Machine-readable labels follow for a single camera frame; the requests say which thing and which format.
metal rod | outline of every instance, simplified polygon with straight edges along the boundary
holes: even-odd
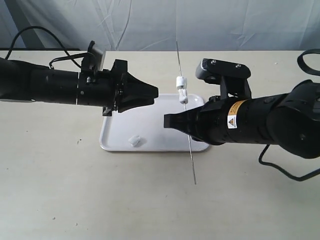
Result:
[[[177,53],[177,57],[178,57],[180,77],[182,77],[181,63],[180,63],[180,56],[179,56],[179,48],[178,48],[178,41],[175,41],[175,43],[176,43],[176,53]],[[186,104],[185,104],[185,103],[183,104],[183,107],[184,107],[184,111],[187,111],[187,108],[186,108]],[[190,151],[190,158],[191,158],[191,164],[192,164],[193,180],[194,180],[194,184],[197,185],[194,159],[193,159],[193,157],[192,157],[191,139],[190,139],[190,135],[189,135],[189,134],[188,134],[188,142],[189,142],[189,151]]]

white tray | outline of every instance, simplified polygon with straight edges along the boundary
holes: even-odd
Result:
[[[194,94],[188,95],[187,110],[200,107],[204,100]],[[100,146],[110,152],[188,152],[188,136],[171,128],[164,128],[164,115],[184,111],[177,94],[159,94],[154,104],[130,109],[123,113],[113,112],[104,117]],[[141,141],[132,147],[129,139],[141,136]],[[209,145],[191,140],[193,152],[201,152]]]

white table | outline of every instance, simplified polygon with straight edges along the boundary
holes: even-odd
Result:
[[[218,86],[197,80],[202,58],[247,65],[253,97],[289,92],[315,76],[298,51],[181,52],[188,92],[204,99]],[[18,51],[11,59],[47,65],[63,52]],[[175,93],[175,52],[107,52],[160,93]],[[315,66],[316,57],[308,57]],[[72,62],[56,69],[77,71]],[[0,103],[0,239],[319,239],[320,177],[294,182],[258,163],[264,146],[224,144],[194,154],[110,153],[99,146],[100,107]],[[320,167],[272,147],[265,160],[297,175]]]

white backdrop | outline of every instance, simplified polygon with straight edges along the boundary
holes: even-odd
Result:
[[[113,51],[320,48],[319,0],[18,0],[68,46]],[[58,45],[39,33],[45,47]]]

label sticker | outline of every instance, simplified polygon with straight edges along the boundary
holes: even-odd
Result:
[[[229,109],[228,117],[227,117],[227,126],[228,129],[236,129],[237,128],[237,113],[238,110],[246,100],[235,102]]]

